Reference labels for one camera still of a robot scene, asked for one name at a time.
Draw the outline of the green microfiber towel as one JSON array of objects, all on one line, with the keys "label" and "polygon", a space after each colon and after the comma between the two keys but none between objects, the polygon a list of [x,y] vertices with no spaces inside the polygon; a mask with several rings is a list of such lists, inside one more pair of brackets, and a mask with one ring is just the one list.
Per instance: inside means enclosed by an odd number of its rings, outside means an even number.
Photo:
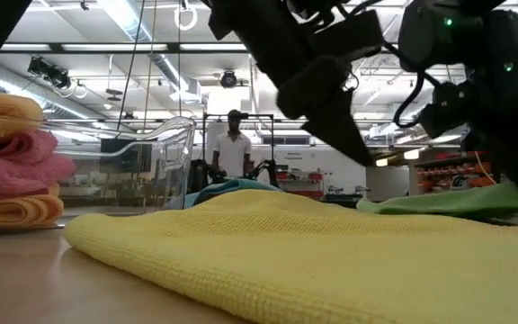
[{"label": "green microfiber towel", "polygon": [[518,190],[514,183],[466,190],[401,196],[384,202],[360,200],[356,208],[377,214],[431,214],[463,219],[518,215]]}]

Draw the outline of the black ceiling track device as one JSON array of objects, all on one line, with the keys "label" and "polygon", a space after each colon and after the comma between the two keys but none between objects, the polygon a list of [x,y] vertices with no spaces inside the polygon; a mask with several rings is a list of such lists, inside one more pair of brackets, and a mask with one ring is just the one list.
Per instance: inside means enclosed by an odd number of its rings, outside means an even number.
[{"label": "black ceiling track device", "polygon": [[42,58],[32,58],[27,71],[36,77],[42,77],[54,88],[68,89],[71,86],[71,79],[67,70],[51,65]]}]

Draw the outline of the black round spotlight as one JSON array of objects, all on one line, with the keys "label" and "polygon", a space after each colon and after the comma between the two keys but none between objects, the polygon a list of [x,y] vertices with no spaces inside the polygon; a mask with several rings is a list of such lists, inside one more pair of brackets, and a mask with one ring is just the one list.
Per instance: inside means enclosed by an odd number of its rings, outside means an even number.
[{"label": "black round spotlight", "polygon": [[235,71],[231,69],[226,69],[222,74],[219,83],[223,88],[235,87],[237,85],[237,76]]}]

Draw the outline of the black monitor screen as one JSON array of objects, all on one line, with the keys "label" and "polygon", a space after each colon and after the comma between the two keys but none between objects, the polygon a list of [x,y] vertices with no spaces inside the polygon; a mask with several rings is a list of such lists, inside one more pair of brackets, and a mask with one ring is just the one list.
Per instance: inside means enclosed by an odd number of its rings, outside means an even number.
[{"label": "black monitor screen", "polygon": [[99,170],[105,174],[136,174],[151,170],[152,147],[137,144],[132,139],[101,139],[102,153],[115,153],[115,156],[101,156]]}]

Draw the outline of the clear plastic bin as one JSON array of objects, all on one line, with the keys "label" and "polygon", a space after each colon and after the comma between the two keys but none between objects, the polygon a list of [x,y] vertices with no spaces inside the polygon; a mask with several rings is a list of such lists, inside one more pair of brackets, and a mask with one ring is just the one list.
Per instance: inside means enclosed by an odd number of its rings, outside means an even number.
[{"label": "clear plastic bin", "polygon": [[[60,183],[64,215],[84,213],[131,216],[182,209],[196,122],[168,120],[49,120],[41,128],[58,140],[55,152],[70,158],[76,171]],[[135,140],[152,147],[151,170],[136,174],[105,174],[99,170],[101,139]]]}]

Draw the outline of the yellow microfiber towel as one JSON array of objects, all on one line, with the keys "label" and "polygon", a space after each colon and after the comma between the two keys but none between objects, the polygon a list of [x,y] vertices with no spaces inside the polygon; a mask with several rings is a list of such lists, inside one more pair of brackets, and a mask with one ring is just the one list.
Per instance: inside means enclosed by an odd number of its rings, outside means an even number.
[{"label": "yellow microfiber towel", "polygon": [[242,190],[185,210],[81,215],[64,236],[259,324],[518,324],[518,227]]}]

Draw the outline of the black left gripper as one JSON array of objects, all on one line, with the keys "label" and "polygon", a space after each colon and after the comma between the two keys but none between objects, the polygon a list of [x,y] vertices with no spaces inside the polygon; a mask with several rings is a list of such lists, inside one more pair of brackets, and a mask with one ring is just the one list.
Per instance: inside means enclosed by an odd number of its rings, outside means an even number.
[{"label": "black left gripper", "polygon": [[277,106],[289,119],[307,119],[301,129],[361,166],[371,154],[351,115],[352,88],[337,58],[317,54],[313,31],[298,23],[327,10],[327,0],[208,0],[216,39],[230,32],[241,40],[278,88]]}]

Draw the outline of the person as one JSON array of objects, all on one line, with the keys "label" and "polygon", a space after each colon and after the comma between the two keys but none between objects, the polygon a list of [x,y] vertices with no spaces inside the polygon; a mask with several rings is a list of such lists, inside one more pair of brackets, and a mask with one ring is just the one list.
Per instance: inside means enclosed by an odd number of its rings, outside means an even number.
[{"label": "person", "polygon": [[240,177],[252,170],[251,141],[239,129],[243,114],[238,110],[228,113],[228,130],[218,135],[213,148],[212,167],[227,177]]}]

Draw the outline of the black shelf rack orange bins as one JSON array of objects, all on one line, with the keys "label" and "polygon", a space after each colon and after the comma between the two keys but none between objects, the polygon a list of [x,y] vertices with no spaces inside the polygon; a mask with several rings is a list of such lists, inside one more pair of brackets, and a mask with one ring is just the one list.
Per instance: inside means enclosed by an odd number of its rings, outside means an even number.
[{"label": "black shelf rack orange bins", "polygon": [[470,155],[422,162],[415,167],[420,194],[461,191],[501,182],[501,174],[489,158]]}]

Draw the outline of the blue microfiber towel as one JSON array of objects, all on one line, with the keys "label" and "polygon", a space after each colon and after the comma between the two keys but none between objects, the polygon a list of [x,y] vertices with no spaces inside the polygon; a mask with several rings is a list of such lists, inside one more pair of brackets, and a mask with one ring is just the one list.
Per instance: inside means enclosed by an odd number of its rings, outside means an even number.
[{"label": "blue microfiber towel", "polygon": [[222,184],[210,184],[197,193],[187,194],[184,200],[184,208],[191,208],[218,195],[247,189],[281,192],[280,188],[271,184],[263,184],[249,179],[230,179]]}]

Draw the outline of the white shelf red bins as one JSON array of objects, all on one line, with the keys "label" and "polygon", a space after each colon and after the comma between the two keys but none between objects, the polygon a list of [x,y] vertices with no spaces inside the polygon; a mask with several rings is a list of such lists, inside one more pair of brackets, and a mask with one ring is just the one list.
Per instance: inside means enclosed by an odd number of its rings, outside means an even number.
[{"label": "white shelf red bins", "polygon": [[276,180],[278,186],[290,194],[301,195],[313,200],[321,200],[325,195],[322,173],[302,170],[277,172]]}]

